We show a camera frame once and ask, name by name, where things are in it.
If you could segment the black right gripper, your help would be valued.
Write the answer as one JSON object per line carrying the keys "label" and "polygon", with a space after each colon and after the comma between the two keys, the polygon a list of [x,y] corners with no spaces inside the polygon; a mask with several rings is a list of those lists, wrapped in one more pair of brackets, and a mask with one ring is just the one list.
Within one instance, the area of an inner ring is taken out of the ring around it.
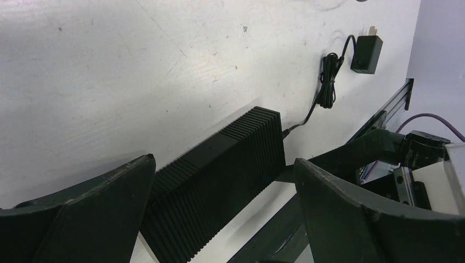
{"label": "black right gripper", "polygon": [[361,187],[400,203],[431,210],[425,183],[413,171],[448,159],[445,145],[451,141],[422,131],[406,136],[375,129],[341,147],[309,159],[309,162],[353,184],[360,182],[360,168],[382,161],[399,166]]}

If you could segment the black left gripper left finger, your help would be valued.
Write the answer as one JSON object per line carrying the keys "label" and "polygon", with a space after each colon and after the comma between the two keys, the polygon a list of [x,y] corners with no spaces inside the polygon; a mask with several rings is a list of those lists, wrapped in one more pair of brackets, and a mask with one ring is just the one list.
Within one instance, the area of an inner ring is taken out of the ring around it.
{"label": "black left gripper left finger", "polygon": [[155,169],[143,155],[1,210],[1,262],[129,262]]}

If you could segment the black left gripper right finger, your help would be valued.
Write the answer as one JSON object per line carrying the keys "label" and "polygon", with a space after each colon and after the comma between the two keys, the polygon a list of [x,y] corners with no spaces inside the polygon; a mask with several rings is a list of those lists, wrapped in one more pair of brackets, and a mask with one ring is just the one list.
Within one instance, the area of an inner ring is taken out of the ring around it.
{"label": "black left gripper right finger", "polygon": [[315,262],[464,262],[464,217],[387,199],[297,158]]}

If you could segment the ribbed black network switch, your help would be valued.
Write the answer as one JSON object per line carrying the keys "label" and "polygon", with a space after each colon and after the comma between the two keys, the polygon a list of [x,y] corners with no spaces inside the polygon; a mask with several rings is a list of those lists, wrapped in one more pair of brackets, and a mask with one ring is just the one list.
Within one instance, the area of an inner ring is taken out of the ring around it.
{"label": "ribbed black network switch", "polygon": [[285,166],[280,114],[254,107],[156,172],[140,233],[159,262],[188,262]]}

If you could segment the small black wall plug adapter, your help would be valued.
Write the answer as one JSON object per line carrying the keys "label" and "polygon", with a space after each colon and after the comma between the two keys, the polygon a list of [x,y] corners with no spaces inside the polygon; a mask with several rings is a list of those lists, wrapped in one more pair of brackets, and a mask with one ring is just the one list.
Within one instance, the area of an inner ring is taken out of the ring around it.
{"label": "small black wall plug adapter", "polygon": [[358,36],[350,69],[356,73],[374,75],[383,41],[377,35],[377,28],[371,26],[367,35]]}

